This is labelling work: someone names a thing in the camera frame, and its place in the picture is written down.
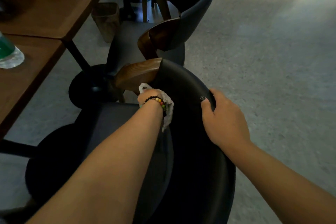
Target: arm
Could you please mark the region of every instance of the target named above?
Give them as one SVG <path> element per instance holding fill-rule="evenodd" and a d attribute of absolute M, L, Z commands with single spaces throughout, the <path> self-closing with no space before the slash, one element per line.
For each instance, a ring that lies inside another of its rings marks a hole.
<path fill-rule="evenodd" d="M 157 90 L 146 90 L 139 103 L 155 95 Z M 159 103 L 145 103 L 93 150 L 28 224 L 132 223 L 162 116 Z"/>
<path fill-rule="evenodd" d="M 213 143 L 249 178 L 283 223 L 336 223 L 336 198 L 259 149 L 250 141 L 239 107 L 211 90 L 216 109 L 202 105 L 205 130 Z"/>

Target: brown trash bin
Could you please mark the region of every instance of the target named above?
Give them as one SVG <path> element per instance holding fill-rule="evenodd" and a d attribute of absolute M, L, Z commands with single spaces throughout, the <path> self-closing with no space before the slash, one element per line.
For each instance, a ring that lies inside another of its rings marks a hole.
<path fill-rule="evenodd" d="M 119 6 L 117 3 L 98 3 L 91 16 L 107 43 L 111 43 L 120 28 Z"/>

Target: person's left hand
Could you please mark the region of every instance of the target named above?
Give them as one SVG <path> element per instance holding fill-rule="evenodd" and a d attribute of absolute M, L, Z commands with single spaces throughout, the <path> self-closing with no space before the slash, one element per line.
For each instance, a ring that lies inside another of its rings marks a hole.
<path fill-rule="evenodd" d="M 139 105 L 143 105 L 143 103 L 146 101 L 146 99 L 148 99 L 151 96 L 158 96 L 159 98 L 162 99 L 162 95 L 161 95 L 161 92 L 159 90 L 157 90 L 157 89 L 146 89 L 146 90 L 144 90 L 143 93 L 141 93 L 138 96 Z"/>

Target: cloth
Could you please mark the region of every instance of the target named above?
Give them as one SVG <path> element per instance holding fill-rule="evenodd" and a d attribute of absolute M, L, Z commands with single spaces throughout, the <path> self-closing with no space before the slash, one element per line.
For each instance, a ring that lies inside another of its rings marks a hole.
<path fill-rule="evenodd" d="M 141 83 L 139 86 L 140 93 L 143 93 L 145 89 L 152 89 L 147 83 Z M 173 118 L 173 110 L 174 110 L 174 102 L 171 98 L 162 90 L 157 89 L 161 92 L 163 102 L 165 102 L 166 106 L 166 117 L 163 118 L 163 127 L 162 132 L 169 126 L 171 120 Z"/>

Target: green object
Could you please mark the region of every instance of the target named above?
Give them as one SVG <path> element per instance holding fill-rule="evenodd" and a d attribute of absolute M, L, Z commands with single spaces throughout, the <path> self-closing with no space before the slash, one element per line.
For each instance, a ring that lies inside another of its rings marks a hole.
<path fill-rule="evenodd" d="M 0 59 L 11 55 L 14 51 L 15 45 L 0 32 Z"/>

